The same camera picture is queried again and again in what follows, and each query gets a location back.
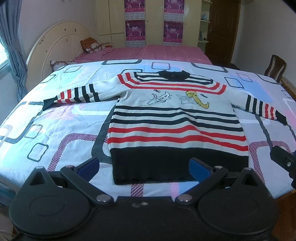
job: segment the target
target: wooden bed frame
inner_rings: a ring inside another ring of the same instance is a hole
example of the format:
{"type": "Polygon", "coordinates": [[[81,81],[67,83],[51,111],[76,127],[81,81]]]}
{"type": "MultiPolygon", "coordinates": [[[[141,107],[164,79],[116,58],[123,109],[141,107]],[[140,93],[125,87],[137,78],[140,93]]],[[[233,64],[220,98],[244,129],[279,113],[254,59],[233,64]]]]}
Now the wooden bed frame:
{"type": "Polygon", "coordinates": [[[52,73],[50,60],[71,61],[83,52],[80,41],[90,37],[80,23],[60,22],[48,30],[34,44],[27,59],[26,88],[32,90],[52,73]]]}

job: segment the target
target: wooden chair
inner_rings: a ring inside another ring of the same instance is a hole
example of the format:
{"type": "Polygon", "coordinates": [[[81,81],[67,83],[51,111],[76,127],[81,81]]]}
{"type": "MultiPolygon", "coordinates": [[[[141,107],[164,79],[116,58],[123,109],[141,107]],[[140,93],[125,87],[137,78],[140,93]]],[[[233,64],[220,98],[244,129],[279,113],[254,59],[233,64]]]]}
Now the wooden chair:
{"type": "Polygon", "coordinates": [[[267,77],[273,78],[276,82],[279,83],[283,76],[283,73],[286,70],[286,67],[287,67],[286,62],[280,57],[278,57],[277,55],[273,54],[270,60],[270,64],[267,70],[265,71],[264,75],[267,77]]]}

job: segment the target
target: cat graphic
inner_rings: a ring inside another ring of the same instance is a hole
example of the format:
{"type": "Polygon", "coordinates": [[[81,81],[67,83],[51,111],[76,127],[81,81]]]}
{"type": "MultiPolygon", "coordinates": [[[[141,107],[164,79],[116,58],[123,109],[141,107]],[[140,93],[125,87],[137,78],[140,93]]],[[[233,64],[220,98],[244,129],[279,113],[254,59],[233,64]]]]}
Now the cat graphic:
{"type": "Polygon", "coordinates": [[[153,99],[147,103],[148,105],[152,105],[152,104],[156,104],[156,103],[164,103],[167,100],[171,99],[171,95],[168,92],[165,92],[161,96],[157,96],[156,94],[152,94],[152,95],[153,95],[153,99]]]}

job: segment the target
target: curtain tieback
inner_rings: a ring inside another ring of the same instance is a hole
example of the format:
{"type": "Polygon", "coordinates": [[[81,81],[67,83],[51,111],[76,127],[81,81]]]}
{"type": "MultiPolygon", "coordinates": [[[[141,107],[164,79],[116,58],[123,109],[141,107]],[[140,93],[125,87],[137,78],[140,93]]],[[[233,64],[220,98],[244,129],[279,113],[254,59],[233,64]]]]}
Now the curtain tieback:
{"type": "Polygon", "coordinates": [[[6,54],[10,54],[11,52],[15,51],[16,49],[20,49],[20,45],[18,39],[16,39],[12,44],[8,45],[4,51],[6,54]]]}

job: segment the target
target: bed sheet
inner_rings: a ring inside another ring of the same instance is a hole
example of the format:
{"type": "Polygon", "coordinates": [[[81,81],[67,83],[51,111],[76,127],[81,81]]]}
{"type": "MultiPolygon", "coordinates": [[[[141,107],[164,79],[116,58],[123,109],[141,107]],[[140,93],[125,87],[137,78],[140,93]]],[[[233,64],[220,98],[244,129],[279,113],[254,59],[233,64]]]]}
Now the bed sheet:
{"type": "Polygon", "coordinates": [[[109,49],[105,48],[94,53],[82,53],[75,61],[77,63],[87,63],[121,59],[154,59],[212,64],[198,47],[148,45],[141,48],[117,48],[112,51],[109,49]]]}
{"type": "Polygon", "coordinates": [[[270,148],[279,145],[296,150],[296,102],[273,79],[254,73],[212,65],[163,60],[101,61],[64,66],[36,86],[0,126],[0,176],[21,186],[36,166],[49,171],[79,165],[97,156],[100,170],[91,184],[117,196],[172,196],[197,182],[115,185],[106,134],[117,99],[95,103],[57,104],[42,111],[43,100],[57,92],[124,72],[181,71],[198,74],[238,88],[272,104],[287,116],[287,126],[235,109],[249,145],[249,166],[266,184],[274,198],[292,190],[288,172],[274,163],[270,148]]]}

